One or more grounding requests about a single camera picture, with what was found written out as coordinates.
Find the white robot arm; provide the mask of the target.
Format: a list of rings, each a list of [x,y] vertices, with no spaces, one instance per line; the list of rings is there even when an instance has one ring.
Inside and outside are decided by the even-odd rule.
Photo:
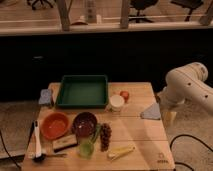
[[[173,124],[177,114],[175,109],[185,100],[197,103],[213,115],[213,88],[205,84],[207,78],[207,67],[200,62],[174,68],[166,74],[166,86],[158,93],[165,127]]]

